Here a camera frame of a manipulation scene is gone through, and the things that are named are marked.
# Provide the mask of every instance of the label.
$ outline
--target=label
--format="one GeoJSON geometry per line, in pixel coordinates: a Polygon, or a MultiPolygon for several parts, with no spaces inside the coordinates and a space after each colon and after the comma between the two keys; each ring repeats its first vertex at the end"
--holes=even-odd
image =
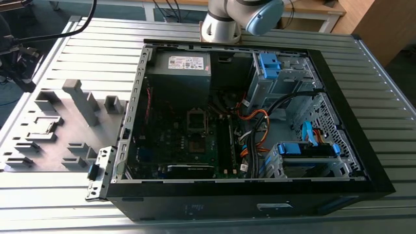
{"type": "Polygon", "coordinates": [[[203,70],[203,57],[171,56],[168,69],[203,70]]]}
{"type": "Polygon", "coordinates": [[[240,171],[243,171],[243,172],[248,171],[248,166],[246,164],[242,164],[240,171]]]}
{"type": "Polygon", "coordinates": [[[248,107],[250,102],[248,102],[246,99],[243,99],[242,103],[243,103],[243,105],[244,105],[244,106],[247,106],[247,107],[248,107]]]}

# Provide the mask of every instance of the gray block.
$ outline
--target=gray block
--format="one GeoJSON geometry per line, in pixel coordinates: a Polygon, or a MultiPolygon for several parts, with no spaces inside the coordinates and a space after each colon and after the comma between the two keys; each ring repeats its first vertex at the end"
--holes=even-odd
{"type": "Polygon", "coordinates": [[[68,169],[79,169],[87,166],[86,161],[80,157],[64,157],[62,164],[68,169]]]}
{"type": "Polygon", "coordinates": [[[96,126],[99,124],[99,119],[94,113],[94,108],[91,107],[80,86],[82,82],[79,79],[68,79],[63,85],[63,90],[71,95],[78,110],[82,113],[88,125],[96,126]]]}
{"type": "Polygon", "coordinates": [[[94,111],[98,111],[100,109],[99,107],[99,104],[98,104],[98,101],[96,101],[96,98],[94,97],[92,93],[88,92],[88,93],[84,93],[86,97],[87,97],[87,101],[92,107],[92,110],[94,111]]]}
{"type": "Polygon", "coordinates": [[[38,117],[31,125],[26,139],[28,141],[56,141],[55,130],[58,125],[63,125],[64,119],[59,116],[38,117]]]}
{"type": "Polygon", "coordinates": [[[35,103],[42,111],[55,111],[54,104],[60,102],[60,99],[54,91],[40,91],[35,103]]]}
{"type": "Polygon", "coordinates": [[[88,153],[88,145],[86,143],[68,143],[68,150],[71,153],[88,153]]]}
{"type": "Polygon", "coordinates": [[[95,152],[95,150],[90,147],[88,152],[87,152],[87,157],[86,160],[88,162],[88,164],[94,164],[98,160],[98,153],[95,152]]]}
{"type": "Polygon", "coordinates": [[[118,96],[107,96],[104,107],[108,114],[123,114],[124,108],[118,96]]]}
{"type": "Polygon", "coordinates": [[[34,161],[26,157],[26,156],[11,156],[7,161],[6,164],[10,167],[31,167],[32,166],[34,161]]]}
{"type": "Polygon", "coordinates": [[[40,150],[40,146],[34,141],[18,142],[15,145],[15,149],[20,153],[38,153],[40,150]]]}

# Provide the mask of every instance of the connector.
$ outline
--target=connector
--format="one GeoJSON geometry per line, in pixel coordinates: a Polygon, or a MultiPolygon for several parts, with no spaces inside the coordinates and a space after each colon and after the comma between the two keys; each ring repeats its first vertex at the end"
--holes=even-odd
{"type": "Polygon", "coordinates": [[[12,35],[0,37],[0,55],[19,50],[19,40],[12,35]]]}

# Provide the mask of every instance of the power supply label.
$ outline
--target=power supply label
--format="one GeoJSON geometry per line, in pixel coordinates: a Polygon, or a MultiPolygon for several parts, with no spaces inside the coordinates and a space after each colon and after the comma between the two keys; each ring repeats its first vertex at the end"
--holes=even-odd
{"type": "Polygon", "coordinates": [[[203,57],[171,56],[168,69],[203,70],[204,58],[203,57]]]}

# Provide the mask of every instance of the table leg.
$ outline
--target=table leg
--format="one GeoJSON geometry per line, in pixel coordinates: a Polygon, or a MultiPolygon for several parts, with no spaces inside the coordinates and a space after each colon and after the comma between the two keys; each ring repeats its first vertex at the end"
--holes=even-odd
{"type": "Polygon", "coordinates": [[[155,22],[155,12],[154,12],[155,6],[144,2],[143,8],[144,8],[144,14],[146,14],[146,21],[155,22]]]}
{"type": "Polygon", "coordinates": [[[50,1],[50,5],[52,7],[52,10],[59,11],[59,2],[58,1],[50,1]]]}
{"type": "Polygon", "coordinates": [[[339,16],[338,15],[330,15],[326,22],[323,23],[323,26],[319,29],[320,33],[331,33],[336,23],[339,20],[339,16]]]}

